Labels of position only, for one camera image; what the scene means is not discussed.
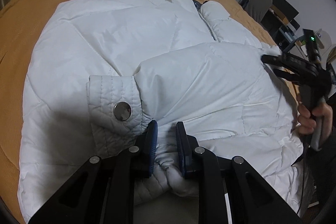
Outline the person right hand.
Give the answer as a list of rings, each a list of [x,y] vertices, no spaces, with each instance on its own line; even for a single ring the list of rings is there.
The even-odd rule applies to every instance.
[[[327,139],[333,129],[333,109],[327,103],[320,103],[311,113],[303,104],[301,95],[297,96],[298,101],[298,132],[302,135],[310,135],[317,127],[317,118],[323,118],[321,136]]]

